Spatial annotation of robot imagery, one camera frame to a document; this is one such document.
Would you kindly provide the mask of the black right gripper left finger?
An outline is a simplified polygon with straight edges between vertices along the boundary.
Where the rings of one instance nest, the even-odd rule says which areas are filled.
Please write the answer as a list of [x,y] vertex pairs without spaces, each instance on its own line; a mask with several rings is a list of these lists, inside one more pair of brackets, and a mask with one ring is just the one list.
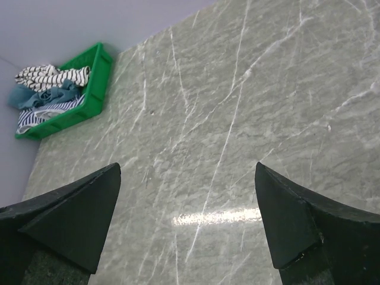
[[121,187],[112,163],[75,182],[1,208],[1,284],[87,284]]

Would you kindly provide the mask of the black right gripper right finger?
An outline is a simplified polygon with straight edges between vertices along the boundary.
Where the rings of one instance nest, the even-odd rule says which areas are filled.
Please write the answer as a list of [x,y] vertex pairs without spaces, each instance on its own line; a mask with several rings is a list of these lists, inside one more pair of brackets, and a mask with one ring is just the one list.
[[273,266],[283,284],[379,284],[379,215],[257,163],[255,190]]

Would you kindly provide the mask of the black white striped tank top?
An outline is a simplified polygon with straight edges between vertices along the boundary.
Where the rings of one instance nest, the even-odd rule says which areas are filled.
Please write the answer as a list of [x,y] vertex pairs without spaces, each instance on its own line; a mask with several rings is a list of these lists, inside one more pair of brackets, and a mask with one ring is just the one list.
[[66,70],[61,70],[53,65],[30,66],[15,76],[15,82],[33,91],[41,92],[52,87],[61,87],[65,80],[70,80],[76,86],[84,87],[89,81],[90,74],[89,66]]

